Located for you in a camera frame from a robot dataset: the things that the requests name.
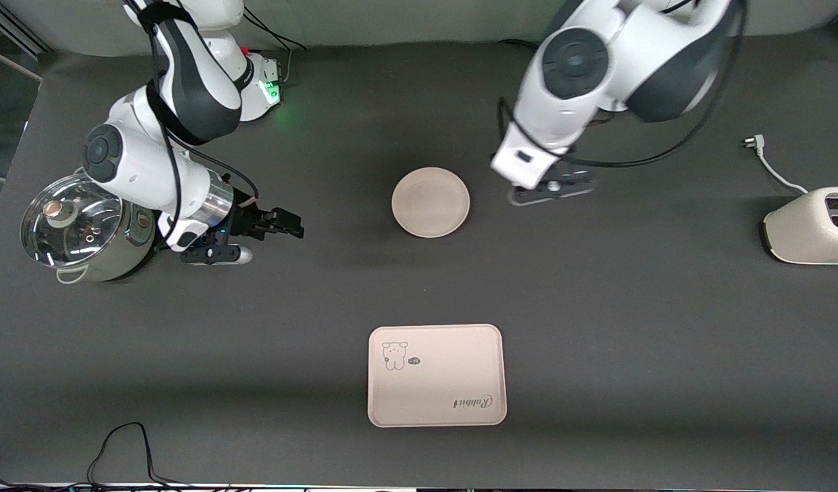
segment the dark gray table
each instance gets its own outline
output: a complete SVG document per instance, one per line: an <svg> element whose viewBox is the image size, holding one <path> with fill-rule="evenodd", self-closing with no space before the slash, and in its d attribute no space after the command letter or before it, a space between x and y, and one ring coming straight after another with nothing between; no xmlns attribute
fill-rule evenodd
<svg viewBox="0 0 838 492"><path fill-rule="evenodd" d="M17 230L79 164L147 59L59 56L0 198L0 474L78 480L105 433L147 423L157 468L190 482L838 490L838 268L771 261L778 170L838 185L838 29L751 38L715 118L672 158L603 172L596 193L514 208L488 168L500 94L530 53L410 44L298 53L284 105L204 147L248 172L303 241L252 264L155 256L132 277L57 284ZM645 156L672 124L589 131L582 155ZM399 230L391 190L437 165L471 190L453 236ZM489 322L504 334L497 427L377 429L375 327ZM137 434L100 480L144 479Z"/></svg>

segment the beige plate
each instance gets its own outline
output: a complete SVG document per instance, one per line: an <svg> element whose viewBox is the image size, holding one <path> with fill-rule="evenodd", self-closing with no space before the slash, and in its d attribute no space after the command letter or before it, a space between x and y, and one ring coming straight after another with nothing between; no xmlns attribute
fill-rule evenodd
<svg viewBox="0 0 838 492"><path fill-rule="evenodd" d="M392 193L394 218L413 236L446 236L462 225L470 208L465 183L438 167L410 172Z"/></svg>
<svg viewBox="0 0 838 492"><path fill-rule="evenodd" d="M494 426L506 415L498 328L382 327L371 334L367 417L375 426Z"/></svg>

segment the cooking pot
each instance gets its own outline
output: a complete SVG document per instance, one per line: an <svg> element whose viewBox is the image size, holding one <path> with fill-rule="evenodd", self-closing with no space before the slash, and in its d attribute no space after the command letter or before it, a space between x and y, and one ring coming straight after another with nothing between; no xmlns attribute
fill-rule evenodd
<svg viewBox="0 0 838 492"><path fill-rule="evenodd" d="M28 206L21 243L61 284L121 277L146 256L154 215L97 186L84 172L55 181Z"/></svg>

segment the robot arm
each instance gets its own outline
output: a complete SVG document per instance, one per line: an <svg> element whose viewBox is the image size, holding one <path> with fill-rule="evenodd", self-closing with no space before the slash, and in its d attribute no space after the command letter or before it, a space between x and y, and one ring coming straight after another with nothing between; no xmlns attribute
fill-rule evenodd
<svg viewBox="0 0 838 492"><path fill-rule="evenodd" d="M213 0L204 2L212 6ZM181 5L179 0L126 0L129 14L154 35L169 66L156 81L113 104L107 121L88 134L82 166L110 193L160 210L159 228L169 233L167 243L182 253L183 261L241 264L251 252L228 244L229 237L262 240L264 234L278 232L302 237L303 228L300 217L286 210L259 210L252 197L191 160L178 146L172 158L181 199L176 194L162 124L189 144L203 144L236 130L242 106L241 91Z"/></svg>
<svg viewBox="0 0 838 492"><path fill-rule="evenodd" d="M529 62L516 122L491 167L535 189L599 107L628 108L646 122L693 109L716 78L737 16L732 0L703 0L687 22L637 0L568 0Z"/></svg>
<svg viewBox="0 0 838 492"><path fill-rule="evenodd" d="M157 118L194 146L236 130L240 92L213 58L191 14L176 0L129 2L133 7L129 15L154 35L169 62L159 79L159 91L153 83L147 86L148 102Z"/></svg>

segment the white power cord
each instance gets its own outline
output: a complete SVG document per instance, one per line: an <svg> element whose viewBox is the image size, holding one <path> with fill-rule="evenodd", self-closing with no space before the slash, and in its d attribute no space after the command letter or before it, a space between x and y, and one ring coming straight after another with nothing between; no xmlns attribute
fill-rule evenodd
<svg viewBox="0 0 838 492"><path fill-rule="evenodd" d="M295 50L288 50L288 62L285 65L285 78L282 79L283 84L285 84L291 76L291 55L293 54L295 54Z"/></svg>
<svg viewBox="0 0 838 492"><path fill-rule="evenodd" d="M759 161L762 162L762 165L766 166L766 169L770 172L770 174L772 174L772 176L774 176L775 180L781 181L781 184L785 187L807 194L807 190L804 187L800 187L799 184L787 181L786 178L782 177L777 171L772 169L772 165L768 164L768 161L766 160L766 138L763 137L761 133L750 138L744 138L741 143L748 149L756 150L757 158L759 158Z"/></svg>

